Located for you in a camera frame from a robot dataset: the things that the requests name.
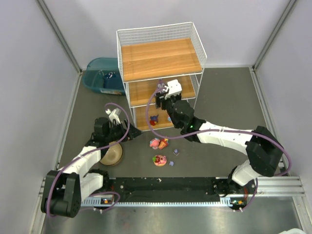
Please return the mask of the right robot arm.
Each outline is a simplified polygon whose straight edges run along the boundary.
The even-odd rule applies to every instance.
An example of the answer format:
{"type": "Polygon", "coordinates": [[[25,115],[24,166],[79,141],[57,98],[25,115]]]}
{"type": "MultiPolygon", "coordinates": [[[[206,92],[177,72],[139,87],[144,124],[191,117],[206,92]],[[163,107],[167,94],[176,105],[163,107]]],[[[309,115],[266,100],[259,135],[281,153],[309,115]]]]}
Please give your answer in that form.
{"type": "Polygon", "coordinates": [[[155,98],[156,107],[167,112],[174,127],[180,129],[180,134],[188,141],[219,145],[247,156],[243,164],[232,169],[225,182],[214,186],[216,194],[233,194],[260,176],[274,176],[283,147],[266,127],[236,130],[217,126],[195,117],[194,109],[181,95],[167,97],[157,93],[155,98]]]}

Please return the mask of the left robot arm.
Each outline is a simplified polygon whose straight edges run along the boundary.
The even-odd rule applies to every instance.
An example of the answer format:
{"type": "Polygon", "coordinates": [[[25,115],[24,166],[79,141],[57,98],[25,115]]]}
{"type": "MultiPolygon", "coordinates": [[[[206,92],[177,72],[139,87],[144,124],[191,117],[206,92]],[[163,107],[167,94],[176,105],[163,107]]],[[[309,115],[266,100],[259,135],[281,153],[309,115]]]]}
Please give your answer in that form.
{"type": "Polygon", "coordinates": [[[67,166],[46,175],[41,211],[48,215],[75,217],[84,199],[100,189],[108,189],[108,173],[92,167],[104,158],[110,146],[133,140],[141,134],[142,131],[128,120],[117,123],[106,117],[97,118],[94,131],[81,152],[67,166]]]}

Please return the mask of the purple bunny pink donut toy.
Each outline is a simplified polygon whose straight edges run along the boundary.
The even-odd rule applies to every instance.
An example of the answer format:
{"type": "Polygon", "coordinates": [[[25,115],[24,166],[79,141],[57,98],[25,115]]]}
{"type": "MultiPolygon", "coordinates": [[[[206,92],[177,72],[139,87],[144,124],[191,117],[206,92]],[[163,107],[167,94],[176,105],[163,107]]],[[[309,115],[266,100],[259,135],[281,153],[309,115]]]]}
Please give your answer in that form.
{"type": "Polygon", "coordinates": [[[159,79],[157,89],[160,93],[165,93],[167,91],[167,83],[163,79],[159,79]]]}

